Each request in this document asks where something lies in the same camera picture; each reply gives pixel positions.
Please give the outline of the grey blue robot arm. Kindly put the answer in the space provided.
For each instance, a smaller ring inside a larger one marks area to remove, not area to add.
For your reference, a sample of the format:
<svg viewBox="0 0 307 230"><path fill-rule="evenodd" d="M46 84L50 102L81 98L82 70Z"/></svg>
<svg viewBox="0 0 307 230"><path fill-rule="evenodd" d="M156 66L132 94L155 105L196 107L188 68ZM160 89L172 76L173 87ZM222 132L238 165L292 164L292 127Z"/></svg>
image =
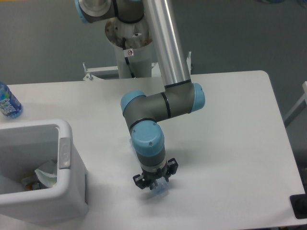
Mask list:
<svg viewBox="0 0 307 230"><path fill-rule="evenodd" d="M85 23L106 20L105 33L118 48L121 77L151 74L151 63L141 61L137 51L155 46L165 90L147 96L141 91L125 94L120 102L131 142L142 173L134 176L141 189L157 187L177 172L175 159L167 159L165 137L159 121L200 110L205 105L202 87L192 83L183 55L169 0L77 0L77 12Z"/></svg>

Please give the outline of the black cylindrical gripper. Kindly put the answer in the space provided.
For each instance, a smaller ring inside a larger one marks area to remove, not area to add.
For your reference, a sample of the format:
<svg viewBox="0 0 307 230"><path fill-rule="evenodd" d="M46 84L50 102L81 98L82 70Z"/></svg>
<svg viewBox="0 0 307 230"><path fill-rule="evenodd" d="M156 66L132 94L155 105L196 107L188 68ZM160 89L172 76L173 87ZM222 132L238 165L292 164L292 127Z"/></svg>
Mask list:
<svg viewBox="0 0 307 230"><path fill-rule="evenodd" d="M154 168L154 167L145 167L141 166L142 175L138 174L133 176L133 181L137 187L140 189L149 188L153 189L152 181L160 178L164 178L167 182L169 182L169 178L176 174L178 169L178 162L175 158L171 158L167 161L163 167Z"/></svg>

